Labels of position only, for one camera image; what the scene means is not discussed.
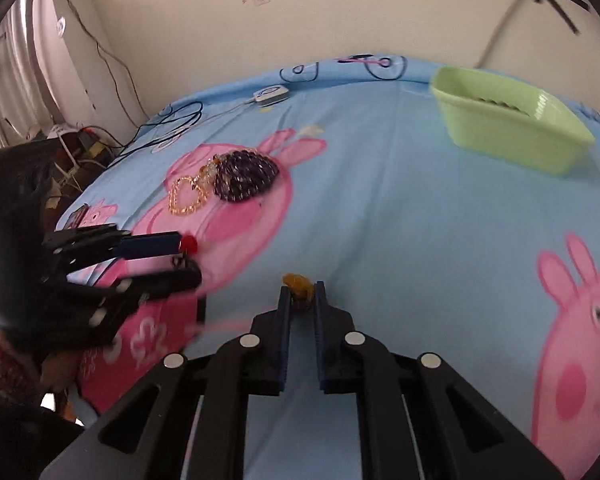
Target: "cartoon pig ear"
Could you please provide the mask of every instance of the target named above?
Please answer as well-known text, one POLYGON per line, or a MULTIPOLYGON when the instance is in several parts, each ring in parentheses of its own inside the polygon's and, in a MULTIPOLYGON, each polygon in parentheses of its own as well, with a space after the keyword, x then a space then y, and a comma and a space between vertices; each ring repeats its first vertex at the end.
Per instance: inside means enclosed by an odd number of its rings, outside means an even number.
POLYGON ((206 160, 207 158, 210 158, 212 155, 211 151, 213 151, 213 148, 208 144, 200 144, 192 152, 186 153, 185 155, 181 156, 171 165, 171 167, 167 171, 167 175, 164 178, 164 187, 166 189, 169 189, 171 187, 171 184, 173 184, 173 182, 176 179, 183 175, 190 174, 190 168, 192 168, 192 166, 197 165, 201 160, 206 160))
POLYGON ((314 158, 326 147, 327 143, 322 139, 300 139, 292 142, 286 148, 282 148, 276 158, 289 168, 314 158))
POLYGON ((257 147, 260 153, 271 153, 273 150, 277 150, 285 142, 296 134, 293 128, 286 128, 285 130, 278 130, 272 136, 267 137, 257 147))
POLYGON ((544 290, 554 298, 560 309, 566 311, 569 300, 576 293, 576 285, 562 260, 553 253, 540 254, 538 276, 544 290))
POLYGON ((593 282, 596 279, 596 267, 584 242, 576 235, 570 234, 567 236, 567 249, 582 281, 593 282))

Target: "white electronic device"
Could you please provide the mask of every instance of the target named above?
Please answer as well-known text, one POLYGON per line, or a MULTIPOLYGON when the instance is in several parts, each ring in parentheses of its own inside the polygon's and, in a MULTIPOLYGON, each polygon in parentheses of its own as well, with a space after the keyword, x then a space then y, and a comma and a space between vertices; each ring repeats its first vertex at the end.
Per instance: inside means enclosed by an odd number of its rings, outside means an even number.
POLYGON ((282 85, 267 86, 253 94, 253 100, 258 106, 269 106, 289 97, 289 89, 282 85))

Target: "peppa pig tablecloth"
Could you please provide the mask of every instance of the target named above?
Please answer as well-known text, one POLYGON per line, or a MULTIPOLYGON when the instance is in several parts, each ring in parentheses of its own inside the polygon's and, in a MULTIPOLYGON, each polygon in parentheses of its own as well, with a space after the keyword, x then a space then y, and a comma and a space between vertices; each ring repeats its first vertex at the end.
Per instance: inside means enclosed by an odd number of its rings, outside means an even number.
MULTIPOLYGON (((437 67, 326 60, 201 92, 153 118, 181 108, 185 121, 204 105, 198 126, 106 171, 75 208, 91 206, 84 224, 196 235, 207 322, 196 322, 196 295, 143 305, 112 348, 84 355, 83 420, 167 352, 201 356, 245 332, 296 272, 324 280, 331 303, 389 350, 442 355, 568 480, 580 478, 600 453, 600 114, 565 100, 596 146, 568 176, 548 176, 453 145, 428 89, 437 67), (240 105, 279 83, 288 100, 240 105), (175 179, 243 146, 280 168, 267 194, 168 212, 175 179)), ((174 126, 145 127, 130 149, 174 126)), ((74 279, 164 265, 114 262, 74 279)), ((250 401, 245 478, 361 478, 355 399, 320 393, 310 319, 292 326, 285 393, 250 401)))

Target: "yellow object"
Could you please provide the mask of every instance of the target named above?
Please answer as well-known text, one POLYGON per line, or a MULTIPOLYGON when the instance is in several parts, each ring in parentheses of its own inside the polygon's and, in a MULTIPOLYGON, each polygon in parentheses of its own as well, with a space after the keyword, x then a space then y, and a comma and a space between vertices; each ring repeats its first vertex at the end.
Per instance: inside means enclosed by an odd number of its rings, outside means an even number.
POLYGON ((301 301, 310 301, 314 296, 314 284, 302 274, 285 274, 282 276, 284 283, 291 293, 301 301))
POLYGON ((429 87, 461 148, 564 174, 594 143, 560 99, 522 81, 444 66, 429 87))

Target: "triangular cutout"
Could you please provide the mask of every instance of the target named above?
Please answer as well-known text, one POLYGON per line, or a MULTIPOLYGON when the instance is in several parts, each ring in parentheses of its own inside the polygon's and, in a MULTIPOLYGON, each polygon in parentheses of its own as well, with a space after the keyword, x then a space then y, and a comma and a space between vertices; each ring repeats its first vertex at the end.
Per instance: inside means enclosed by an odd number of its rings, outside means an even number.
POLYGON ((159 392, 160 388, 155 384, 144 389, 123 412, 102 429, 98 436, 100 442, 126 454, 135 453, 159 392))
POLYGON ((456 413, 458 423, 471 452, 478 453, 504 442, 504 437, 497 428, 455 387, 449 386, 446 389, 446 396, 456 413))

